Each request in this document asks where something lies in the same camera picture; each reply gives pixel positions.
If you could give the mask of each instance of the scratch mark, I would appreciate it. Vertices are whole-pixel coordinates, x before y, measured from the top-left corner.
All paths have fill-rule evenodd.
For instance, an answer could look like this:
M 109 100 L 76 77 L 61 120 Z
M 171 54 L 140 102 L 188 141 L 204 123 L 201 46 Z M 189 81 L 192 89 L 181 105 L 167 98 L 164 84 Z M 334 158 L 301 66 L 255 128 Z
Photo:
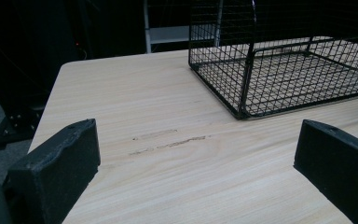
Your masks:
M 184 140 L 184 141 L 171 143 L 171 144 L 168 144 L 168 145 L 165 145 L 165 146 L 161 146 L 161 147 L 157 147 L 157 148 L 176 147 L 176 146 L 179 146 L 179 145 L 182 145 L 182 144 L 188 143 L 188 142 L 190 142 L 190 141 L 198 141 L 198 140 L 204 140 L 204 139 L 205 139 L 205 136 L 201 136 L 201 137 L 193 137 L 193 138 L 189 138 L 189 139 Z
M 157 133 L 147 133 L 147 134 L 141 135 L 139 137 L 134 137 L 134 138 L 132 138 L 132 140 L 136 141 L 136 140 L 149 139 L 149 138 L 159 137 L 159 136 L 162 136 L 167 133 L 177 133 L 177 132 L 178 131 L 176 129 L 171 129 L 171 130 L 161 131 L 161 132 L 157 132 Z
M 182 144 L 186 144 L 186 143 L 188 143 L 188 142 L 190 142 L 190 141 L 204 140 L 205 138 L 206 138 L 206 136 L 193 137 L 193 138 L 186 139 L 186 140 L 184 140 L 184 141 L 171 143 L 171 144 L 168 144 L 168 145 L 165 145 L 165 146 L 148 147 L 147 149 L 144 149 L 144 150 L 139 150 L 139 151 L 132 152 L 132 153 L 130 153 L 129 155 L 130 155 L 130 156 L 136 156 L 136 155 L 140 155 L 140 154 L 145 153 L 145 152 L 154 151 L 155 149 L 163 149 L 163 148 L 166 148 L 166 147 L 176 147 L 176 146 L 180 146 L 180 145 L 182 145 Z

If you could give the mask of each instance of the light wood grain surface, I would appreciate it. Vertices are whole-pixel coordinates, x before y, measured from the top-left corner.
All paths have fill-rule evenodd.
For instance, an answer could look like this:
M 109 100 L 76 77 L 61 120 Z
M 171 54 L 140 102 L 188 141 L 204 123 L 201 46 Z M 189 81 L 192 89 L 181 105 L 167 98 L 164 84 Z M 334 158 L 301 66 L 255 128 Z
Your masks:
M 102 164 L 65 223 L 350 223 L 293 163 L 303 119 L 358 137 L 358 99 L 239 121 L 185 50 L 68 63 L 31 149 L 91 118 Z

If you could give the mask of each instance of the wooden table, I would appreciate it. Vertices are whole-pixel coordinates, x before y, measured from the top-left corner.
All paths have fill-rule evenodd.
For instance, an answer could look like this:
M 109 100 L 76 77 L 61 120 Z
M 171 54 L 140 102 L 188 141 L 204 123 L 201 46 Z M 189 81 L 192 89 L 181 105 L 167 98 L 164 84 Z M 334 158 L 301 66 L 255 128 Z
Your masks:
M 303 119 L 358 137 L 358 99 L 243 121 L 186 50 L 68 63 L 31 149 L 91 118 L 102 164 L 65 223 L 349 223 L 293 163 Z

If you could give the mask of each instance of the black wire cage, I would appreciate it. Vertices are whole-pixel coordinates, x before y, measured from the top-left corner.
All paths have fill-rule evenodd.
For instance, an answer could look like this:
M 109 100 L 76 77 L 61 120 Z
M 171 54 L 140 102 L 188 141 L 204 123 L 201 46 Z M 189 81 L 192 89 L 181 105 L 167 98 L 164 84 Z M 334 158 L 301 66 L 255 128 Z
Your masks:
M 358 1 L 194 0 L 189 64 L 237 119 L 358 96 Z

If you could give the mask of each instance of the dark background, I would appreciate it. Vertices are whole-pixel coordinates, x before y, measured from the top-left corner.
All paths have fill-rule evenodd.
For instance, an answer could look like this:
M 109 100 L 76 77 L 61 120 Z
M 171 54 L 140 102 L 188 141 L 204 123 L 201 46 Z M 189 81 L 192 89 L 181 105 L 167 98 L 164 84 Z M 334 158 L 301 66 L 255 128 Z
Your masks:
M 149 0 L 150 27 L 189 25 L 189 2 Z M 43 103 L 64 63 L 145 53 L 143 6 L 143 0 L 0 0 L 0 103 Z

